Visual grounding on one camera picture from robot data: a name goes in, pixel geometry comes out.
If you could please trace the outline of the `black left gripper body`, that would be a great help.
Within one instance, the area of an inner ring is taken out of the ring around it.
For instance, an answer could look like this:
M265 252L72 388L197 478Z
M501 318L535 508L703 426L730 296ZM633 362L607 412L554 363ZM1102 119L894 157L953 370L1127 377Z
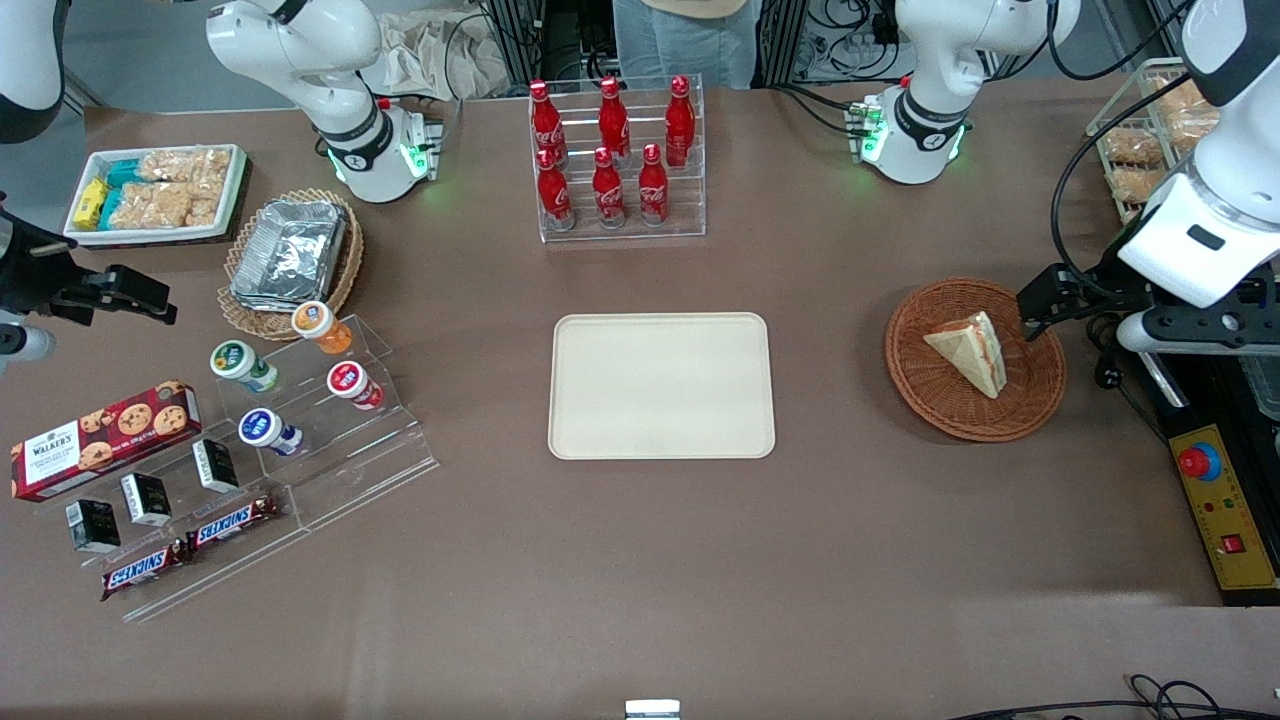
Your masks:
M1266 311L1277 302L1277 275L1272 265L1251 270L1222 299L1207 307L1179 299L1128 265L1097 265L1085 273L1085 297L1110 301L1125 310L1164 315L1202 315L1244 309Z

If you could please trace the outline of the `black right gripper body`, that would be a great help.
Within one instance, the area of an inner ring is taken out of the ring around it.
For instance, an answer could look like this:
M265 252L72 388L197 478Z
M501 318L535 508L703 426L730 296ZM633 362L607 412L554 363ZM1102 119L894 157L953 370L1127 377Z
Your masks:
M70 256L74 242L1 210L1 309L26 316L56 316L91 325L96 311L114 311L92 272Z

